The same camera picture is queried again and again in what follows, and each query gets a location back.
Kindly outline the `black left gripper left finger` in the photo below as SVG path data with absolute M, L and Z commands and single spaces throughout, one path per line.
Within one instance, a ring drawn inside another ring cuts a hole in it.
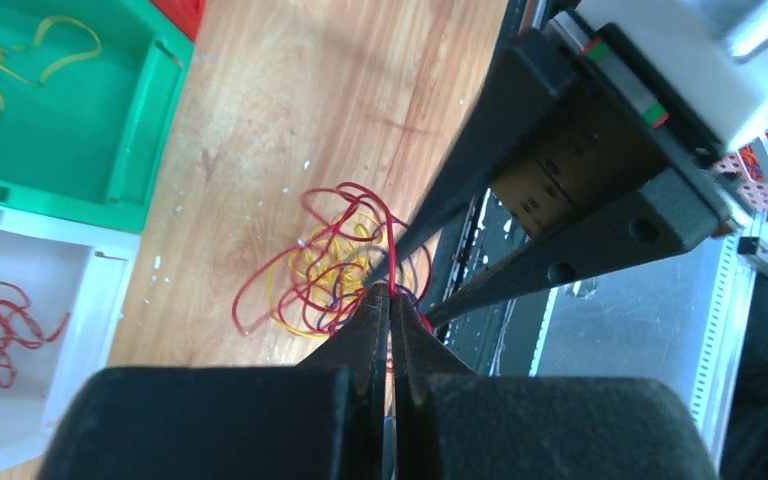
M 294 366 L 110 367 L 70 404 L 42 479 L 377 479 L 390 295 L 372 286 Z

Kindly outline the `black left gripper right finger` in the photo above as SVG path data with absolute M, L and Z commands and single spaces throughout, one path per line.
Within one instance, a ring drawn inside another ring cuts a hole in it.
M 488 377 L 390 301 L 401 479 L 713 479 L 685 405 L 643 378 Z

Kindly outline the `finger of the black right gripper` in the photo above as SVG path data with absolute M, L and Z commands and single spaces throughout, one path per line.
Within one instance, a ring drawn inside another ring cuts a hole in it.
M 431 308 L 427 318 L 438 327 L 478 308 L 687 253 L 729 217 L 713 180 L 668 168 L 582 219 L 523 244 Z
M 510 38 L 394 252 L 368 274 L 383 278 L 492 189 L 533 241 L 575 214 L 576 55 L 558 34 L 528 29 Z

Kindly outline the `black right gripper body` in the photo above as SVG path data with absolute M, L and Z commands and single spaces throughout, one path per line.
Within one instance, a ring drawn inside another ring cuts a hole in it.
M 489 78 L 489 186 L 530 235 L 704 239 L 722 200 L 703 173 L 719 143 L 616 25 L 512 39 Z

